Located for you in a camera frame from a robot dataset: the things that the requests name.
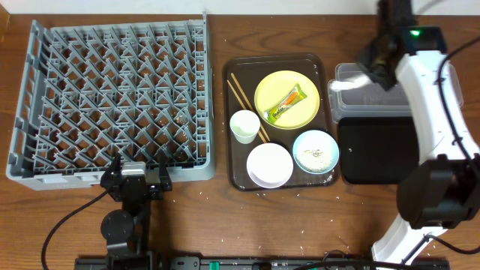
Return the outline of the white tissue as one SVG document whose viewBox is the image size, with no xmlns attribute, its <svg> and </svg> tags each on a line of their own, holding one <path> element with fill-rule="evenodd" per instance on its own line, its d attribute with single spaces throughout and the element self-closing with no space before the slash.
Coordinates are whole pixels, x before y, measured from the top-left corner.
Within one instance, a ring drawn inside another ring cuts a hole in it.
<svg viewBox="0 0 480 270">
<path fill-rule="evenodd" d="M 349 91 L 360 89 L 372 83 L 371 78 L 365 73 L 360 73 L 355 76 L 347 78 L 345 81 L 334 80 L 330 84 L 330 89 L 333 92 Z"/>
</svg>

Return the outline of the light blue bowl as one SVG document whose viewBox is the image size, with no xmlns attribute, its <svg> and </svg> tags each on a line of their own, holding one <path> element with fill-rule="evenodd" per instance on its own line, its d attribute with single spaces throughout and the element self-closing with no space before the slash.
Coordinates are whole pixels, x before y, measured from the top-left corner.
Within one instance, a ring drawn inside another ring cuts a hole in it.
<svg viewBox="0 0 480 270">
<path fill-rule="evenodd" d="M 306 173 L 322 175 L 334 170 L 340 159 L 340 149 L 325 131 L 308 130 L 295 139 L 292 156 Z"/>
</svg>

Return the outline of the pink white bowl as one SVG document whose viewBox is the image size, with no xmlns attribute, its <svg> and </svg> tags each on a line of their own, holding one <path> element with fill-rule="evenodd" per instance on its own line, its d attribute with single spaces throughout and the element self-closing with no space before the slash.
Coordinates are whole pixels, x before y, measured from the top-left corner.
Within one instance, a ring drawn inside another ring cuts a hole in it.
<svg viewBox="0 0 480 270">
<path fill-rule="evenodd" d="M 247 157 L 247 174 L 261 188 L 273 189 L 286 184 L 293 174 L 293 158 L 281 145 L 263 143 Z"/>
</svg>

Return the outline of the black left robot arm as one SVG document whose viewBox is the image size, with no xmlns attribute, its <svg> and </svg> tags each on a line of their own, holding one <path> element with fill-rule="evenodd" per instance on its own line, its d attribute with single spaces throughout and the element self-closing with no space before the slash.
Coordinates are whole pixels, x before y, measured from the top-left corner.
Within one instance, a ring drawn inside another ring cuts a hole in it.
<svg viewBox="0 0 480 270">
<path fill-rule="evenodd" d="M 151 204 L 162 200 L 173 189 L 166 167 L 160 158 L 154 180 L 143 162 L 121 162 L 117 154 L 100 178 L 100 186 L 121 208 L 102 220 L 100 231 L 106 240 L 107 269 L 161 269 L 161 255 L 149 247 Z"/>
</svg>

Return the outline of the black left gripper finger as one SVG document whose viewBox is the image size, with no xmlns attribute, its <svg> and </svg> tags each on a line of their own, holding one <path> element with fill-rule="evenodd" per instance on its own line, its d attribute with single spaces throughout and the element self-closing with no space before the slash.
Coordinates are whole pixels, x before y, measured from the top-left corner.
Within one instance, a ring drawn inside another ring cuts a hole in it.
<svg viewBox="0 0 480 270">
<path fill-rule="evenodd" d="M 108 175 L 116 175 L 121 172 L 121 155 L 117 153 L 112 164 L 108 168 Z"/>
<path fill-rule="evenodd" d="M 163 151 L 160 152 L 159 157 L 158 157 L 158 172 L 159 172 L 159 178 L 160 179 L 167 179 L 168 178 L 168 171 L 166 167 L 166 162 L 167 162 L 167 156 L 164 154 Z"/>
</svg>

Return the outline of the rice food scraps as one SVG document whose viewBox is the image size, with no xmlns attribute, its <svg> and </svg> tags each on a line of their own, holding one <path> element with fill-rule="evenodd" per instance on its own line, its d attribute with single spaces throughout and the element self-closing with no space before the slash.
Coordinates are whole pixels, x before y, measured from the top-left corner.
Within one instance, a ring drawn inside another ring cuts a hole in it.
<svg viewBox="0 0 480 270">
<path fill-rule="evenodd" d="M 303 167 L 315 172 L 326 170 L 332 163 L 331 155 L 319 149 L 305 150 L 297 159 Z"/>
</svg>

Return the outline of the green orange snack wrapper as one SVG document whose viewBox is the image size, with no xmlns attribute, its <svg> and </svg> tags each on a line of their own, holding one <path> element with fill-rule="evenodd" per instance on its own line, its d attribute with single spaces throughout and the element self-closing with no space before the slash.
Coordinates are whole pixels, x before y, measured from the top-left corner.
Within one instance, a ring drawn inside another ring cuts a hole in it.
<svg viewBox="0 0 480 270">
<path fill-rule="evenodd" d="M 277 105 L 263 113 L 267 122 L 274 124 L 286 111 L 295 106 L 298 102 L 303 101 L 308 96 L 303 92 L 299 84 L 295 84 L 289 94 Z"/>
</svg>

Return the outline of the white paper cup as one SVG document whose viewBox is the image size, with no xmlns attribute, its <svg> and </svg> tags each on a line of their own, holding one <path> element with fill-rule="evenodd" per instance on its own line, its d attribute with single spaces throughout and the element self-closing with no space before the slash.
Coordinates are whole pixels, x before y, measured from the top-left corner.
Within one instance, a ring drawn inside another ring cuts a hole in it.
<svg viewBox="0 0 480 270">
<path fill-rule="evenodd" d="M 241 144 L 252 143 L 260 130 L 260 119 L 255 112 L 239 110 L 229 120 L 233 136 Z"/>
</svg>

